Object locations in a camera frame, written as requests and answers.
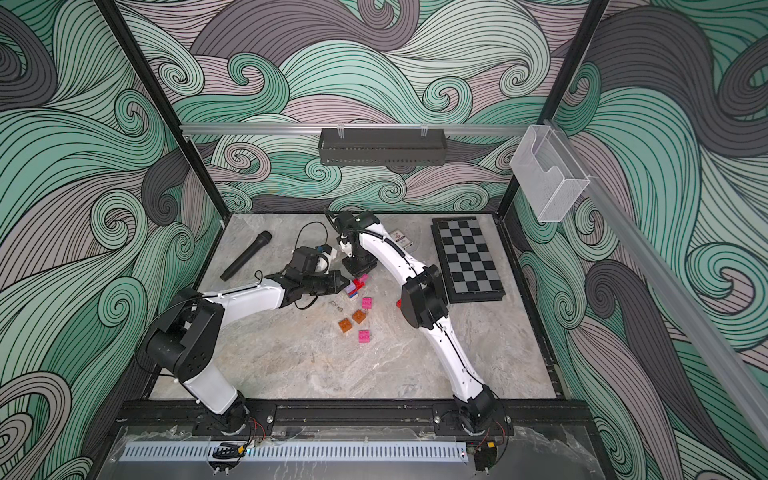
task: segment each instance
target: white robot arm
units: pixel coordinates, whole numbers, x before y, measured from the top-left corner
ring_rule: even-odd
[[[483,432],[497,404],[454,334],[437,267],[426,266],[400,249],[370,213],[326,215],[340,235],[339,245],[347,255],[343,264],[352,275],[367,273],[380,262],[400,283],[402,314],[434,347],[448,374],[462,424],[470,433]],[[242,395],[210,362],[219,329],[252,313],[288,306],[304,293],[338,293],[349,280],[339,270],[325,273],[332,254],[327,245],[300,247],[285,269],[258,284],[203,294],[182,290],[172,301],[179,305],[151,325],[143,347],[218,417],[223,430],[234,432],[246,413]]]

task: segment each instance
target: mesh organizer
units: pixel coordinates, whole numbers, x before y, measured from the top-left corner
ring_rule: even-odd
[[[439,128],[324,128],[318,144],[324,165],[442,165],[448,152]]]
[[[589,185],[568,136],[552,124],[531,125],[510,162],[540,222],[559,222]]]
[[[129,442],[120,462],[189,462],[213,459],[220,442]],[[281,442],[249,450],[243,462],[464,462],[464,442]]]

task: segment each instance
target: black frame post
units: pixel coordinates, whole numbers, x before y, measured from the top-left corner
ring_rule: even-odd
[[[536,124],[543,125],[545,120],[552,120],[555,112],[558,111],[560,102],[565,96],[565,91],[568,86],[571,85],[573,77],[576,75],[579,65],[581,65],[581,59],[584,58],[584,54],[587,53],[590,41],[594,36],[594,31],[598,29],[598,24],[603,18],[606,7],[610,0],[591,0],[587,11],[584,13],[584,17],[581,20],[581,24],[576,31],[576,35],[571,41],[571,47],[568,48],[568,53],[565,55],[563,65],[558,72],[558,76],[554,80],[552,90],[547,96],[547,100],[544,102],[544,107],[541,108],[541,113],[538,115]],[[504,192],[504,197],[501,203],[498,205],[496,215],[503,217],[506,215],[507,210],[512,205],[512,199],[515,198],[515,194],[518,192],[520,184],[516,179],[512,179],[507,186],[507,190]]]
[[[224,220],[224,223],[229,222],[229,219],[232,216],[230,209],[227,208],[227,204],[224,203],[224,199],[216,188],[216,184],[208,174],[208,170],[205,168],[205,163],[197,152],[197,149],[191,141],[184,138],[184,135],[181,133],[181,121],[176,115],[174,108],[170,105],[168,98],[165,96],[165,93],[160,86],[160,82],[157,81],[157,78],[152,73],[149,62],[141,52],[139,44],[136,42],[136,38],[131,34],[131,30],[128,28],[127,23],[125,23],[125,19],[118,10],[118,6],[114,3],[114,0],[94,1],[101,12],[101,15],[104,17],[104,20],[107,21],[107,25],[109,25],[109,28],[112,30],[112,34],[118,40],[128,61],[133,65],[139,80],[141,80],[141,83],[144,84],[144,87],[147,89],[154,106],[157,111],[160,112],[160,116],[170,129],[176,143],[179,144],[181,153],[184,154],[192,167],[192,170],[197,175],[197,178],[200,179],[203,188],[208,193],[208,197],[210,197],[211,201],[214,202],[214,206],[216,207],[216,210],[218,210],[219,215],[221,215],[222,220]]]

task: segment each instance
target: black microphone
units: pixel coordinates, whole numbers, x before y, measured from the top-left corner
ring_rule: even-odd
[[[264,230],[263,232],[259,233],[256,236],[256,239],[253,241],[253,243],[245,249],[244,252],[240,254],[238,258],[235,259],[235,261],[232,262],[231,265],[227,267],[227,269],[224,271],[224,273],[221,274],[221,279],[225,282],[232,278],[232,276],[243,266],[245,265],[245,262],[250,260],[250,258],[253,255],[256,255],[256,252],[261,250],[261,247],[264,245],[267,245],[270,240],[272,240],[272,234],[268,231]]]

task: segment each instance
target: wave pattern wallpaper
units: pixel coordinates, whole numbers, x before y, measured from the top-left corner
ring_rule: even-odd
[[[556,121],[768,386],[768,2],[653,0],[598,27]],[[589,198],[511,235],[620,478],[768,478],[768,452]]]
[[[86,476],[142,331],[219,230],[142,91],[91,0],[0,2],[4,478]]]
[[[118,0],[182,122],[536,121],[587,0]],[[614,10],[642,4],[621,0]],[[520,138],[328,167],[318,137],[196,138],[231,210],[495,210]]]

